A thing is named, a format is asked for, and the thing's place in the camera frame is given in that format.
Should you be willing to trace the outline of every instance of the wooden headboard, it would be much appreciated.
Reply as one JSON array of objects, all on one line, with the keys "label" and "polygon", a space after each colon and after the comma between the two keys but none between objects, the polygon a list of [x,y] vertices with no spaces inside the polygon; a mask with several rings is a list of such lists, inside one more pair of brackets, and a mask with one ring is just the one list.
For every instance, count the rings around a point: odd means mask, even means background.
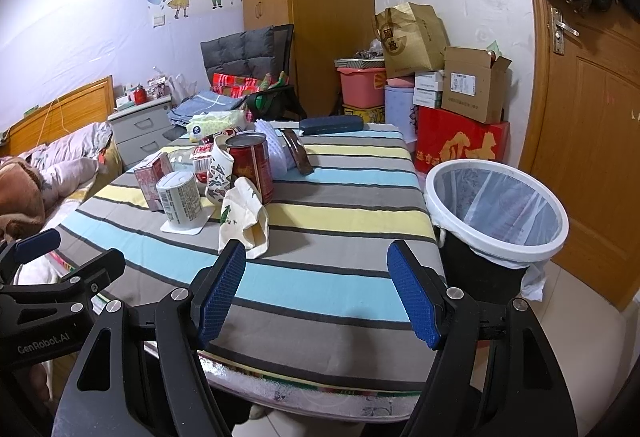
[{"label": "wooden headboard", "polygon": [[7,144],[0,147],[0,156],[20,155],[35,148],[38,137],[40,144],[50,143],[67,135],[66,130],[74,132],[92,122],[106,121],[114,106],[111,76],[86,84],[39,107],[14,124],[9,130]]}]

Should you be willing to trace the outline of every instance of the cabinet handle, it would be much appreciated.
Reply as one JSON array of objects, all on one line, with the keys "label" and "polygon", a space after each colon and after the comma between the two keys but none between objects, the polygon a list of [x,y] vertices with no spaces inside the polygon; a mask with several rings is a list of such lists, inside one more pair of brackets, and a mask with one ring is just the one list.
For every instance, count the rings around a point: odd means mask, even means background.
[{"label": "cabinet handle", "polygon": [[149,144],[145,144],[145,146],[141,146],[140,149],[143,152],[153,153],[160,149],[157,141],[150,142]]},{"label": "cabinet handle", "polygon": [[142,121],[135,122],[133,124],[133,126],[140,128],[140,130],[147,130],[148,128],[151,128],[153,125],[154,125],[154,122],[149,117],[147,117],[146,119],[143,119]]}]

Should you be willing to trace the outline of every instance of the blue gripper pad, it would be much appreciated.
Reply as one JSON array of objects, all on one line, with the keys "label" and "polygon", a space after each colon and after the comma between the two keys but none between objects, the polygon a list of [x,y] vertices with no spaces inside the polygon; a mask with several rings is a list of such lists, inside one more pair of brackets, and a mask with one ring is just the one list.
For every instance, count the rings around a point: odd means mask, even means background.
[{"label": "blue gripper pad", "polygon": [[15,244],[15,263],[29,263],[60,247],[60,233],[47,229]]},{"label": "blue gripper pad", "polygon": [[418,282],[414,270],[400,250],[398,242],[393,242],[386,252],[386,267],[398,291],[404,310],[409,316],[415,335],[425,341],[430,349],[435,349],[441,335],[436,327],[434,306]]},{"label": "blue gripper pad", "polygon": [[220,334],[246,267],[244,245],[238,243],[228,255],[225,253],[227,251],[222,251],[218,257],[216,266],[221,263],[220,258],[224,258],[222,269],[200,309],[197,338],[201,349],[205,349],[209,341],[215,340]]}]

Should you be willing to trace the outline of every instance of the metal screw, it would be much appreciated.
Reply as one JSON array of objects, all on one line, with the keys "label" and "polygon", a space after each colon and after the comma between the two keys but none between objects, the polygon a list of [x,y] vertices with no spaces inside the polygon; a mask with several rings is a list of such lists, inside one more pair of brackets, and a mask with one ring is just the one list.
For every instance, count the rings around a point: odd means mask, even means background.
[{"label": "metal screw", "polygon": [[122,303],[120,300],[111,300],[109,303],[107,303],[105,309],[107,309],[107,312],[115,312],[119,311],[120,307],[122,307]]},{"label": "metal screw", "polygon": [[516,309],[516,311],[524,312],[529,308],[529,304],[522,298],[516,298],[513,301],[513,308]]},{"label": "metal screw", "polygon": [[184,300],[185,298],[187,298],[188,295],[189,295],[189,291],[183,287],[180,287],[180,289],[174,289],[171,292],[171,299],[178,302],[180,300]]},{"label": "metal screw", "polygon": [[458,289],[457,287],[449,287],[447,289],[447,296],[452,300],[462,300],[465,293],[462,292],[462,289]]}]

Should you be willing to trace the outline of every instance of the white can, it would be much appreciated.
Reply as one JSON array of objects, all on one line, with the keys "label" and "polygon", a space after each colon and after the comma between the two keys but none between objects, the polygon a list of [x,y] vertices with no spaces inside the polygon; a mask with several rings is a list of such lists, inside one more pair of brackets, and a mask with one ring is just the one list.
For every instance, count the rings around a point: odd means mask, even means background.
[{"label": "white can", "polygon": [[196,226],[202,212],[202,204],[193,172],[169,173],[158,181],[156,189],[166,218],[172,227],[190,229]]}]

